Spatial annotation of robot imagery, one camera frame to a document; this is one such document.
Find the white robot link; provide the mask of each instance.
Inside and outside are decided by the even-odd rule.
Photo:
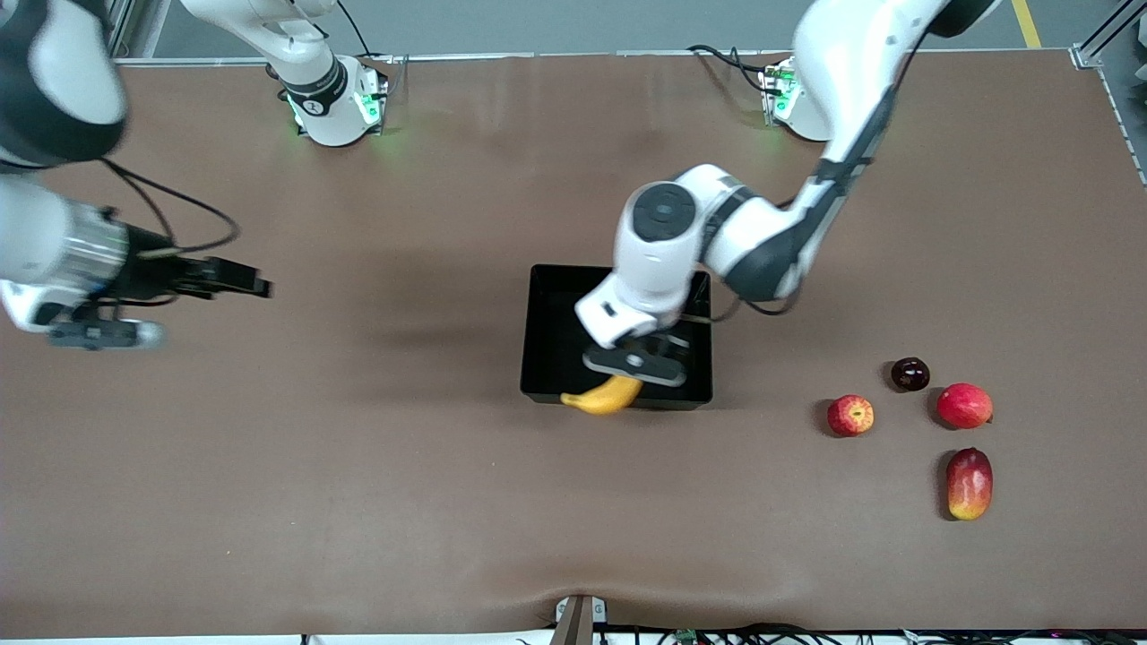
[[[322,146],[346,146],[382,127],[387,78],[351,56],[336,56],[313,20],[337,0],[182,0],[195,17],[229,31],[267,59],[287,90],[302,132]]]
[[[591,370],[679,386],[670,329],[697,262],[743,301],[793,298],[892,114],[902,65],[924,36],[952,37],[999,0],[817,0],[794,39],[796,77],[829,133],[816,172],[773,204],[715,165],[642,186],[622,212],[614,270],[576,305]]]
[[[17,327],[55,345],[150,348],[162,327],[120,319],[125,304],[270,297],[271,285],[250,266],[184,257],[170,238],[38,180],[44,169],[102,158],[123,135],[127,103],[108,30],[103,0],[0,3],[0,298]]]

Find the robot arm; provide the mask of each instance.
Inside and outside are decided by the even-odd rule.
[[[671,327],[701,262],[742,300],[793,296],[852,182],[888,127],[897,72],[927,33],[955,36],[999,0],[817,0],[797,25],[794,61],[830,139],[816,172],[786,208],[715,165],[639,188],[617,230],[614,271],[576,305],[599,345],[586,365],[649,382],[649,356],[632,341]]]
[[[335,56],[312,22],[337,0],[182,0],[192,15],[253,47],[287,90],[299,127],[322,146],[346,146],[382,125],[387,83]]]
[[[45,188],[36,172],[119,142],[127,102],[107,50],[103,0],[0,3],[0,298],[15,325],[58,345],[146,348],[158,325],[99,316],[101,303],[163,294],[270,295],[256,271],[177,255],[111,209]]]

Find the gray floor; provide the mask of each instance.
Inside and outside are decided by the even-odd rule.
[[[369,47],[384,54],[614,53],[684,49],[704,42],[727,49],[787,49],[812,0],[344,0]],[[1118,0],[1028,0],[1044,47],[1083,40]],[[319,25],[340,53],[361,46],[338,11]],[[171,0],[153,33],[139,33],[135,55],[157,59],[253,56],[232,34],[197,21]],[[951,40],[929,38],[926,48],[1025,48],[1012,2],[983,24]],[[1147,85],[1134,71],[1147,54],[1128,30],[1103,56],[1106,77],[1131,145],[1147,155]]]

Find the table surface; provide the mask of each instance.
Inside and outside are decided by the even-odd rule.
[[[530,266],[608,264],[630,193],[696,163],[789,196],[819,147],[732,70],[412,64],[345,149],[260,69],[125,75],[118,161],[239,217],[223,255],[278,292],[156,310],[151,353],[0,326],[3,636],[530,629],[571,592],[616,623],[1142,627],[1147,197],[1066,52],[918,56],[796,310],[715,329],[712,404],[611,418],[517,391]],[[48,182],[148,222],[96,164]],[[892,393],[908,355],[996,422]],[[848,393],[876,426],[832,438]],[[947,521],[973,445],[996,499]]]

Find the metal frame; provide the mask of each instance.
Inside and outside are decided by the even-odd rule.
[[[1122,3],[1107,16],[1107,20],[1099,25],[1086,40],[1076,42],[1071,47],[1071,61],[1078,69],[1094,69],[1102,64],[1100,54],[1115,37],[1124,29],[1131,26],[1144,10],[1147,10],[1147,0],[1123,0]]]

